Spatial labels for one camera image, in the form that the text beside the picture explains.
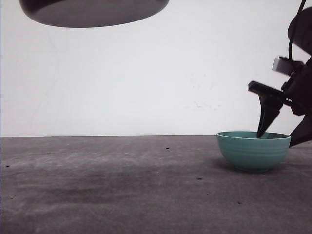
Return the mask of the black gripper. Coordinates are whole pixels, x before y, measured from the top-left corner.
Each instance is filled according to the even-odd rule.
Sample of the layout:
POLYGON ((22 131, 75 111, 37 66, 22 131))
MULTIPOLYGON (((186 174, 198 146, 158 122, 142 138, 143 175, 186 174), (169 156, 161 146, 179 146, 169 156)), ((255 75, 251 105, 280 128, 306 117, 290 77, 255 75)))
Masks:
POLYGON ((261 111, 257 138, 261 138, 277 118, 283 104, 290 106, 295 115, 305 114, 290 134, 292 147, 312 139, 312 59, 289 77, 279 90, 256 81, 248 84, 248 90, 259 95, 261 111))

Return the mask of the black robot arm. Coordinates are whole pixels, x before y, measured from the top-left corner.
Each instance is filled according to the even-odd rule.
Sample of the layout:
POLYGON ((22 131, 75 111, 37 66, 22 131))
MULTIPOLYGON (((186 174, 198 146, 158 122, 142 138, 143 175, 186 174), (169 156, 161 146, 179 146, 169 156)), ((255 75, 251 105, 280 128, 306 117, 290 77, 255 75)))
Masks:
MULTIPOLYGON (((297 45, 308 54, 312 53, 312 9, 300 9, 288 28, 290 44, 297 45)), ((283 105, 291 108, 292 113, 303 116, 303 120, 292 131, 291 146, 312 139, 312 60, 295 61, 290 57, 277 57, 273 70, 290 78, 281 89, 266 86, 256 81, 248 85, 250 92, 259 96, 261 112, 257 138, 262 137, 276 119, 283 105)))

